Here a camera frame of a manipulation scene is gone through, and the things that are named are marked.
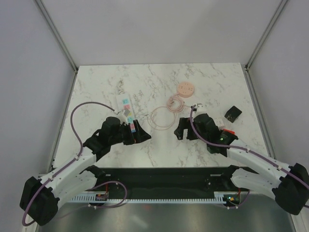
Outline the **white cube adapter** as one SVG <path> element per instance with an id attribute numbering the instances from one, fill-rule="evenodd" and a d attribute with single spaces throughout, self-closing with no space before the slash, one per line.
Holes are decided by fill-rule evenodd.
<path id="1" fill-rule="evenodd" d="M 224 121 L 221 118 L 216 118 L 215 119 L 215 124 L 220 129 L 225 127 Z"/>

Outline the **white power strip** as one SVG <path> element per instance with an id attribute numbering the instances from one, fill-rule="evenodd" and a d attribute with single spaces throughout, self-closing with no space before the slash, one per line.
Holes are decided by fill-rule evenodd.
<path id="1" fill-rule="evenodd" d="M 116 101 L 119 110 L 127 109 L 129 111 L 128 113 L 125 113 L 126 120 L 127 123 L 130 125 L 131 132 L 136 132 L 136 128 L 134 125 L 135 114 L 129 94 L 128 93 L 118 94 L 116 96 Z"/>

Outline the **dark green cube plug adapter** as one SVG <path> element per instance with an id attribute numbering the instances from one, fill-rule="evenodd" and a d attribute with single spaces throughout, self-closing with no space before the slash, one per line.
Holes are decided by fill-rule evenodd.
<path id="1" fill-rule="evenodd" d="M 210 154 L 220 154 L 221 153 L 221 149 L 220 147 L 217 147 L 217 146 L 212 146 L 212 145 L 207 145 L 207 150 Z"/>

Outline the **red cube adapter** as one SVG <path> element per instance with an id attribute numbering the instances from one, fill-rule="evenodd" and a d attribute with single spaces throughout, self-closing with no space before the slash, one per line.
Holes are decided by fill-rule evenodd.
<path id="1" fill-rule="evenodd" d="M 234 135 L 235 135 L 235 132 L 234 132 L 234 131 L 232 131 L 232 130 L 227 130 L 227 129 L 224 129 L 223 131 L 226 131 L 226 132 L 228 132 L 228 133 L 230 133 L 230 134 L 234 134 Z"/>

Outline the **black cube adapter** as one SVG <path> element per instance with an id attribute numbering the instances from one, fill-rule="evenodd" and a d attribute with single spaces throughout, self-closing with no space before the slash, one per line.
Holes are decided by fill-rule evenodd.
<path id="1" fill-rule="evenodd" d="M 234 123 L 236 119 L 242 114 L 242 111 L 236 106 L 232 106 L 225 114 L 225 118 Z"/>

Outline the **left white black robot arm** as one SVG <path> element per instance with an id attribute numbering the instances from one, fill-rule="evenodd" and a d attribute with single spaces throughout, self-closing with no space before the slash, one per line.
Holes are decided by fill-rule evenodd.
<path id="1" fill-rule="evenodd" d="M 116 144 L 135 145 L 151 139 L 137 120 L 131 125 L 110 116 L 81 144 L 79 153 L 39 178 L 30 177 L 24 185 L 20 208 L 40 226 L 46 225 L 58 210 L 79 193 L 106 185 L 102 170 L 95 163 Z"/>

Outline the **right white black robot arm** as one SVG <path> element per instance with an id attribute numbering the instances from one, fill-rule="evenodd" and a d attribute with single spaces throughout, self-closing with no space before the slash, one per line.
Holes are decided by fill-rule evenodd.
<path id="1" fill-rule="evenodd" d="M 219 129 L 207 114 L 180 118 L 174 131 L 178 140 L 183 139 L 184 130 L 188 140 L 205 142 L 210 153 L 221 154 L 249 168 L 230 165 L 222 174 L 224 189 L 237 187 L 263 194 L 292 215 L 309 206 L 309 173 L 301 164 L 291 166 L 259 154 L 234 132 Z"/>

